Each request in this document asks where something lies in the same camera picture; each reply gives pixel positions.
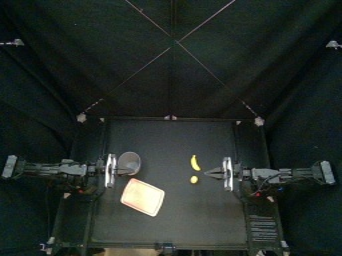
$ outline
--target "black backdrop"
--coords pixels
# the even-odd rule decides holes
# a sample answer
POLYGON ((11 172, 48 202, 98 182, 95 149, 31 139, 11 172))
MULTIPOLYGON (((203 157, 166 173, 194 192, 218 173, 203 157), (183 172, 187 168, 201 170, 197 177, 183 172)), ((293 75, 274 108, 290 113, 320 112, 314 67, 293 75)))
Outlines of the black backdrop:
MULTIPOLYGON (((0 47, 2 164, 10 154, 32 161, 68 156, 75 117, 102 98, 89 115, 254 118, 243 101, 266 119, 274 166, 328 159, 341 177, 342 52, 325 48, 342 40, 341 1, 0 4, 0 42, 26 43, 0 47)), ((2 183, 0 247, 46 238, 40 185, 18 192, 2 183)), ((338 255, 341 199, 340 186, 288 192, 281 210, 294 248, 338 255)))

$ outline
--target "white plate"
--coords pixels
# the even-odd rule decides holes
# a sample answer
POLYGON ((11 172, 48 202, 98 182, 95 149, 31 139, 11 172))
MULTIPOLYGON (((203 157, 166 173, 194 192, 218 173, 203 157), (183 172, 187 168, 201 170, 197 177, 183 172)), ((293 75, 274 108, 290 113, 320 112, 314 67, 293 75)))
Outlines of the white plate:
POLYGON ((122 203, 155 217, 165 200, 165 191, 138 179, 131 179, 122 196, 122 203))

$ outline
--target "small yellow object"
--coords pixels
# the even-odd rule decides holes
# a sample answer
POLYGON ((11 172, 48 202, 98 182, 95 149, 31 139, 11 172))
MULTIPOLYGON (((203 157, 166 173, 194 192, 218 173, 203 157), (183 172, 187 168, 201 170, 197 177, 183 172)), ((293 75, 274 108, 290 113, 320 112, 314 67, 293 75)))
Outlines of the small yellow object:
POLYGON ((191 166, 193 166, 194 170, 201 171, 201 167, 198 165, 197 155, 193 155, 190 163, 191 163, 191 166))
POLYGON ((198 183, 198 176, 193 176, 191 179, 190 179, 190 182, 193 184, 197 184, 198 183))

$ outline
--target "yellow banana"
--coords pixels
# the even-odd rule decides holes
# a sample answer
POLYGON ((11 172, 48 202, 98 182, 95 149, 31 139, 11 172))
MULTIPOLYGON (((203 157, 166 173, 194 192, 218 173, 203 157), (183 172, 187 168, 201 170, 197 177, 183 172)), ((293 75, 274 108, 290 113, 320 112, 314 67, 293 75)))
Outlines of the yellow banana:
POLYGON ((201 171, 201 167, 198 166, 197 155, 193 155, 193 157, 191 157, 191 166, 193 166, 194 170, 201 171))

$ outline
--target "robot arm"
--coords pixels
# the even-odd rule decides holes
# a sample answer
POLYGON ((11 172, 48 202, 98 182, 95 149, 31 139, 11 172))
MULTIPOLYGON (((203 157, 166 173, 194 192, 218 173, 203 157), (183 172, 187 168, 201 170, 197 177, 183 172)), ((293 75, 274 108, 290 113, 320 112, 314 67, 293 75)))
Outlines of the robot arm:
POLYGON ((320 185, 336 185, 332 166, 328 161, 317 162, 310 168, 268 169, 243 168, 241 164, 233 166, 231 158, 223 158, 222 168, 215 168, 205 174, 225 181, 225 190, 231 192, 249 191, 245 196, 268 194, 272 188, 296 182, 318 183, 320 185))

